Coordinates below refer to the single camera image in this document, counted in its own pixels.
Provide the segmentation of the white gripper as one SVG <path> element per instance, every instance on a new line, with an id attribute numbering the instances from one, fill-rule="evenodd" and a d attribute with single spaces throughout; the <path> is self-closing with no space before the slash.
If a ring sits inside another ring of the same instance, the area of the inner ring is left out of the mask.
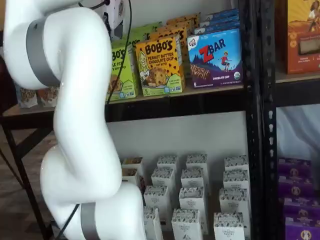
<path id="1" fill-rule="evenodd" d="M 111 40 L 120 40 L 123 37 L 123 19 L 125 4 L 123 0 L 104 0 L 102 19 L 110 27 L 115 28 L 110 32 Z"/>

